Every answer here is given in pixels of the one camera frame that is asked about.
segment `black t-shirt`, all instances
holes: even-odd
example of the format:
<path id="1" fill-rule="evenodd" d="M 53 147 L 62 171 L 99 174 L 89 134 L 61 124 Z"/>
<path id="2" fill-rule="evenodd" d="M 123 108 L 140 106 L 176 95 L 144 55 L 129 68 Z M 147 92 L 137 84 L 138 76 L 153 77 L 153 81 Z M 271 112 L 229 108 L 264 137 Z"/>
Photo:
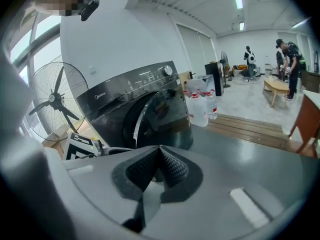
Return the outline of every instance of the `black t-shirt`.
<path id="1" fill-rule="evenodd" d="M 245 53 L 244 53 L 244 58 L 246 58 L 246 64 L 247 65 L 249 65 L 250 63 L 249 63 L 249 60 L 248 60 L 248 57 L 249 57 L 249 54 L 251 54 L 251 51 L 249 50 L 248 52 L 246 51 Z"/>
<path id="2" fill-rule="evenodd" d="M 296 57 L 296 67 L 299 67 L 299 53 L 296 48 L 292 44 L 288 44 L 287 50 L 282 51 L 283 56 L 285 59 L 287 59 L 287 56 L 289 57 L 289 67 L 292 66 L 292 63 L 294 62 L 294 57 Z"/>

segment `water bottle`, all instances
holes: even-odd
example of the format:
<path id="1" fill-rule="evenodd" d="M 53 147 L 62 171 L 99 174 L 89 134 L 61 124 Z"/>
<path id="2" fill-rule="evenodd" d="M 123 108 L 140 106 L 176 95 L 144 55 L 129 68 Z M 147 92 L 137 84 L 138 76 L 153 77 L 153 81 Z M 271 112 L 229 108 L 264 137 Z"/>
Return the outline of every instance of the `water bottle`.
<path id="1" fill-rule="evenodd" d="M 208 118 L 205 116 L 205 109 L 202 100 L 199 98 L 198 93 L 193 93 L 192 98 L 189 100 L 189 118 L 190 122 L 196 126 L 206 127 L 209 123 Z"/>
<path id="2" fill-rule="evenodd" d="M 214 97 L 215 90 L 206 93 L 206 116 L 209 119 L 217 119 L 217 101 Z"/>
<path id="3" fill-rule="evenodd" d="M 207 93 L 206 92 L 202 92 L 198 89 L 197 91 L 198 93 L 198 103 L 200 105 L 200 108 L 203 111 L 203 116 L 205 117 L 205 119 L 207 119 Z"/>
<path id="4" fill-rule="evenodd" d="M 186 107 L 189 111 L 190 110 L 190 98 L 188 97 L 186 90 L 183 91 L 183 94 L 184 94 L 184 100 L 185 100 Z"/>

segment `fan guard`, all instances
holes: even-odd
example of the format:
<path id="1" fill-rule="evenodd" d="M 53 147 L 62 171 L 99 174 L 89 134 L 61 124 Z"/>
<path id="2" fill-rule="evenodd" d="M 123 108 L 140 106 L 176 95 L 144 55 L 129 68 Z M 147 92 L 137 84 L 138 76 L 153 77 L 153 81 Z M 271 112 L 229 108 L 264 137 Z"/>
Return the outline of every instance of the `fan guard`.
<path id="1" fill-rule="evenodd" d="M 223 66 L 229 65 L 227 54 L 224 51 L 221 52 L 221 60 L 223 60 Z"/>
<path id="2" fill-rule="evenodd" d="M 34 73 L 29 87 L 34 99 L 26 120 L 38 136 L 57 142 L 77 132 L 85 116 L 76 98 L 88 90 L 79 70 L 65 62 L 51 62 Z"/>

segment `front-loading washing machine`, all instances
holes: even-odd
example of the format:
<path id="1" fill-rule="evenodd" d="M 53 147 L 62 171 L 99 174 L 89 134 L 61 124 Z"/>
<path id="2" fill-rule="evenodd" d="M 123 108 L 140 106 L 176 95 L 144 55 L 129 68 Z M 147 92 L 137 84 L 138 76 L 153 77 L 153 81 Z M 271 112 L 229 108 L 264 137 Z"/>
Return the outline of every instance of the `front-loading washing machine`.
<path id="1" fill-rule="evenodd" d="M 77 98 L 88 122 L 110 147 L 168 145 L 188 149 L 193 136 L 173 61 L 108 79 Z"/>

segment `white wall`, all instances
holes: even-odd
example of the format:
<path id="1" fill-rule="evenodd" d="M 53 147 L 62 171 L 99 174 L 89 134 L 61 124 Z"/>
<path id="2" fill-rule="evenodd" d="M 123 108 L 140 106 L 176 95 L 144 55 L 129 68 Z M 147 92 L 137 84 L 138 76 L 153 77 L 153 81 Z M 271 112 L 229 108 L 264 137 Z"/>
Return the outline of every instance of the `white wall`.
<path id="1" fill-rule="evenodd" d="M 290 30 L 269 29 L 247 31 L 220 37 L 217 39 L 217 42 L 221 51 L 226 52 L 231 67 L 233 65 L 247 64 L 244 60 L 244 54 L 246 46 L 250 46 L 251 51 L 256 57 L 256 66 L 260 67 L 261 73 L 264 74 L 266 63 L 271 64 L 273 68 L 277 66 L 276 53 L 281 50 L 276 49 L 276 40 L 283 38 L 283 36 L 291 37 L 291 41 L 299 46 L 302 54 L 310 56 L 309 52 L 304 52 L 301 34 Z"/>
<path id="2" fill-rule="evenodd" d="M 309 36 L 308 42 L 310 45 L 310 53 L 311 53 L 311 71 L 315 71 L 315 57 L 314 52 L 318 52 L 318 58 L 320 57 L 320 44 L 318 39 L 315 36 Z"/>
<path id="3" fill-rule="evenodd" d="M 193 29 L 195 31 L 199 31 L 202 34 L 205 34 L 208 37 L 211 37 L 212 42 L 213 42 L 213 47 L 214 51 L 216 53 L 216 58 L 217 60 L 220 59 L 221 55 L 221 50 L 219 49 L 219 45 L 217 42 L 217 35 L 215 32 L 213 32 L 211 29 L 203 25 L 201 22 L 198 20 L 192 18 L 191 16 L 180 12 L 179 10 L 173 9 L 171 7 L 165 6 L 165 5 L 160 5 L 158 6 L 154 2 L 150 1 L 140 1 L 137 5 L 137 8 L 143 8 L 143 9 L 148 9 L 148 10 L 157 10 L 162 13 L 166 13 L 170 15 L 172 21 L 175 24 L 179 24 L 181 26 Z"/>
<path id="4" fill-rule="evenodd" d="M 79 17 L 63 17 L 61 21 L 62 59 L 83 74 L 89 88 L 164 61 L 173 61 L 178 73 L 191 70 L 171 15 L 159 10 L 123 8 L 122 0 L 100 0 L 99 8 L 87 21 L 81 22 Z M 90 74 L 90 67 L 96 73 Z"/>

